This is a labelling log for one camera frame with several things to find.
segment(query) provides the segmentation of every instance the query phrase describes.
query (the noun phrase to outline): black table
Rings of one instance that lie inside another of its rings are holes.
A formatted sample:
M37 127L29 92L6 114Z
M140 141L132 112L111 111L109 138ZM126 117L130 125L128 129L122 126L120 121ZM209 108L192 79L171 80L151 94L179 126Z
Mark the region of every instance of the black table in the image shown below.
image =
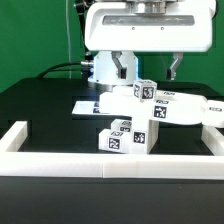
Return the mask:
M202 84L159 82L158 88L223 100ZM100 93L82 80L21 80L0 94L0 134L27 120L20 151L107 153L97 148L98 134L115 117L71 114L77 100L97 101ZM201 130L160 123L152 153L212 156ZM0 223L221 224L223 204L223 181L0 177Z

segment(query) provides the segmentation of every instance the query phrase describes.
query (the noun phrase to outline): green backdrop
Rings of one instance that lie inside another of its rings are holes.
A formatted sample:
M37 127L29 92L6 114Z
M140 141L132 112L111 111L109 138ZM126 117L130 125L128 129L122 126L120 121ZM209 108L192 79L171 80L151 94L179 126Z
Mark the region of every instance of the green backdrop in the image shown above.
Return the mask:
M72 60L83 58L78 18L70 0ZM214 24L213 46L206 53L184 54L177 70L177 81L205 83L224 95L224 10ZM34 77L46 68L68 61L65 0L0 1L0 92L25 77ZM140 75L152 80L165 80L160 54L138 54ZM163 54L167 66L172 62ZM50 74L49 77L68 77Z

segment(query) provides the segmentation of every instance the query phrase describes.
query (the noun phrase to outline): black cable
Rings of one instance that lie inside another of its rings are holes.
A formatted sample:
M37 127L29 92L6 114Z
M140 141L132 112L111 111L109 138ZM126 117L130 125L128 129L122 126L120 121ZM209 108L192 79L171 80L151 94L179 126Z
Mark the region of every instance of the black cable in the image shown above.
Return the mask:
M219 2L218 2L218 0L216 0L215 15L213 16L213 18L212 18L212 19L214 19L214 18L218 15L218 12L219 12Z
M45 70L44 72L41 72L37 76L37 78L42 79L48 72L50 72L52 70L55 70L57 68L72 66L72 65L81 65L81 62L76 61L76 62L71 62L71 63L70 62L67 62L67 63L63 63L63 64L59 64L59 65L54 65L54 66L48 68L47 70Z
M51 70L49 72L70 72L70 71L89 71L89 69L57 69L57 70Z
M92 4L93 4L92 0L87 0L87 1L77 0L74 4L74 7L77 11L78 18L79 18L82 40L83 40L84 49L85 49L85 60L93 60L93 56L85 44L85 26L86 26L85 11L87 11Z

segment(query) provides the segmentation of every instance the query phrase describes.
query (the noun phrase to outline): black tabletop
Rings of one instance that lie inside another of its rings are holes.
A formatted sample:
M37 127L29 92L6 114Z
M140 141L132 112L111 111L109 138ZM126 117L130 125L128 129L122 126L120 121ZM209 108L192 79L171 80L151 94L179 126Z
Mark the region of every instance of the black tabletop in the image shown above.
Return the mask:
M220 98L206 85L159 82L158 89ZM98 134L115 116L72 115L77 100L98 101L102 92L83 80L23 79L0 94L0 133L15 121L29 121L29 137L21 150L29 152L106 153L98 150ZM201 141L201 125L160 123L153 154L211 154Z
M159 82L159 89L222 99L208 86ZM106 153L98 133L115 117L74 116L77 100L98 100L82 80L23 79L0 94L0 133L29 121L21 151ZM152 153L206 154L201 125L161 123ZM222 224L224 183L212 180L0 177L0 223Z

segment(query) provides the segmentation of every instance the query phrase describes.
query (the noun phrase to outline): wire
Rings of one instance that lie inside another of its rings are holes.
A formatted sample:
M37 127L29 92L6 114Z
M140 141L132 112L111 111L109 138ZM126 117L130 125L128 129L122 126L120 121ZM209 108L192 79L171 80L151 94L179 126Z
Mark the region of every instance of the wire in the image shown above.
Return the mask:
M89 69L57 69L57 70L51 70L49 72L68 72L68 71L89 71Z
M45 70L44 72L41 72L37 78L42 79L48 72L51 72L57 68L62 68L62 67L67 67L67 66L72 66L72 65L81 65L81 62L67 62L67 63L63 63L63 64L59 64L59 65L54 65L50 68L48 68L47 70Z
M66 29L68 38L68 60L72 61L72 47L71 47L71 32L70 32L70 21L69 21L69 0L66 0ZM69 78L72 78L72 71L69 72Z
M81 36L84 44L84 49L85 49L85 57L89 57L89 49L87 48L85 44L85 11L88 10L90 5L92 4L92 1L86 2L85 0L79 0L75 3L75 9L78 14L79 18L79 24L80 24L80 29L81 29Z

